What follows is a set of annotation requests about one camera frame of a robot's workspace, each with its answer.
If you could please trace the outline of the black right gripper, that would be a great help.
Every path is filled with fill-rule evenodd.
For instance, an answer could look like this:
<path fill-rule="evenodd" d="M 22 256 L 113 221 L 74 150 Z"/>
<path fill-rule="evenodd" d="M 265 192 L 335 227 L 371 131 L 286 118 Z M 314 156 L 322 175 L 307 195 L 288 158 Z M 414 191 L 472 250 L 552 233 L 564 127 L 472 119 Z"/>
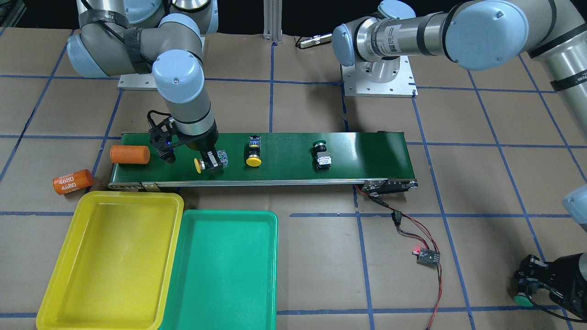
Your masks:
<path fill-rule="evenodd" d="M 199 152 L 201 158 L 204 157 L 207 170 L 220 169 L 221 161 L 216 150 L 219 133 L 211 110 L 192 125 L 185 125 L 174 119 L 170 113 L 150 110 L 148 124 L 150 144 L 163 161 L 174 163 L 174 149 L 185 145 Z"/>

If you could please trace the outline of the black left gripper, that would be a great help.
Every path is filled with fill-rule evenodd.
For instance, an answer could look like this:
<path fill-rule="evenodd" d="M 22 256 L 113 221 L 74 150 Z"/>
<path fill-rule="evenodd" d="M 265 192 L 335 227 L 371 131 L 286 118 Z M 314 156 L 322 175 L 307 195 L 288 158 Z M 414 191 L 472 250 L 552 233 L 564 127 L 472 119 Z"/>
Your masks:
<path fill-rule="evenodd" d="M 534 284 L 537 290 L 549 292 L 555 304 L 577 317 L 586 316 L 587 257 L 577 253 L 560 257 L 552 262 L 543 262 L 535 255 L 526 256 L 514 273 L 514 288 L 518 284 Z M 535 303 L 548 314 L 552 314 Z"/>

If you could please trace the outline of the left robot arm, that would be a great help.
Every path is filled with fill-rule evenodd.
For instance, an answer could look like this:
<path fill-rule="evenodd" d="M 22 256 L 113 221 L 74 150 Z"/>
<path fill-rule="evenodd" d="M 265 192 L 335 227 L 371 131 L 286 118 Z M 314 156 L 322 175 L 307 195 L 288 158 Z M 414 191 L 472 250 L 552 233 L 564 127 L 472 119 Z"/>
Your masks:
<path fill-rule="evenodd" d="M 586 141 L 587 25 L 585 0 L 472 0 L 445 13 L 409 17 L 411 7 L 384 0 L 378 13 L 336 27 L 332 46 L 343 66 L 400 55 L 444 55 L 482 71 L 526 52 L 541 63 Z M 528 255 L 515 272 L 514 300 L 566 321 L 586 323 L 586 253 L 541 261 Z M 552 302 L 578 318 L 564 318 L 534 301 L 548 290 Z"/>

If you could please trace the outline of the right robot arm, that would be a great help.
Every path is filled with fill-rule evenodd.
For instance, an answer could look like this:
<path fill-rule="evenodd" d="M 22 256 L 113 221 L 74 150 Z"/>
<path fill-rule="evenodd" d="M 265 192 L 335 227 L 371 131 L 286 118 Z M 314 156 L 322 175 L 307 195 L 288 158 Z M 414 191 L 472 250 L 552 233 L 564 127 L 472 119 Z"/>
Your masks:
<path fill-rule="evenodd" d="M 147 113 L 150 144 L 160 159 L 176 160 L 187 146 L 200 154 L 198 171 L 216 171 L 218 129 L 205 88 L 203 40 L 217 28 L 217 2 L 182 6 L 172 0 L 78 0 L 80 33 L 67 52 L 82 77 L 152 74 L 168 108 L 164 120 Z"/>

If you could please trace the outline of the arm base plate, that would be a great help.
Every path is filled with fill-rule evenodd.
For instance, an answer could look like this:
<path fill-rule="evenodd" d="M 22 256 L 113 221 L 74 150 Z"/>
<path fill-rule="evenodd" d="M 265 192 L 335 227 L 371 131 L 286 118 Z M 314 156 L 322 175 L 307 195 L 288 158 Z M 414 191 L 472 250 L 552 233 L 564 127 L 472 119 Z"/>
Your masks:
<path fill-rule="evenodd" d="M 408 56 L 340 66 L 340 71 L 346 96 L 415 98 L 418 95 Z"/>
<path fill-rule="evenodd" d="M 199 61 L 200 67 L 204 69 L 204 48 L 205 48 L 205 35 L 200 36 L 200 47 L 197 52 L 193 52 L 191 49 L 185 49 L 184 51 Z M 148 74 L 125 74 L 120 75 L 118 88 L 122 90 L 134 90 L 134 91 L 157 91 L 157 84 L 153 73 Z"/>

